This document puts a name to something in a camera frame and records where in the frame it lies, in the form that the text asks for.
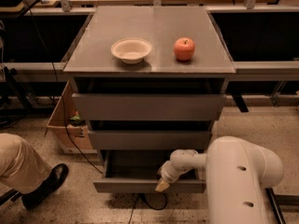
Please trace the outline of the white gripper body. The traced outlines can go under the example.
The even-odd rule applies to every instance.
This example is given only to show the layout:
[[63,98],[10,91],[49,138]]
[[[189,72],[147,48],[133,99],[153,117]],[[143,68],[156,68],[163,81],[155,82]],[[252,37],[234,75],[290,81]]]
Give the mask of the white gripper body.
[[160,176],[164,182],[172,184],[178,181],[182,175],[185,175],[190,170],[191,167],[188,165],[183,165],[179,162],[166,161],[160,168]]

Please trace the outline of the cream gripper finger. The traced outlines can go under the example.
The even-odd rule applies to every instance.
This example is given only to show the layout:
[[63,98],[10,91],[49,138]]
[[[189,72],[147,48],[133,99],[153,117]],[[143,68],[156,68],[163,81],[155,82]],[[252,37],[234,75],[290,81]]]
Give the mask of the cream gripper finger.
[[164,192],[169,187],[170,187],[170,184],[168,182],[164,181],[162,178],[160,178],[158,183],[157,183],[157,186],[156,186],[155,190],[157,192]]

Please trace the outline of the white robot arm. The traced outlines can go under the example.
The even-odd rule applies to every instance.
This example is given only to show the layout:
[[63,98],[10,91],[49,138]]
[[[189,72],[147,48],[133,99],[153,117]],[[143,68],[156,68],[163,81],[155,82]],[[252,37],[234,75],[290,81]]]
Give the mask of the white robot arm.
[[209,224],[275,224],[266,190],[284,176],[284,164],[272,150],[246,140],[223,136],[207,152],[177,149],[158,174],[163,192],[190,170],[206,174]]

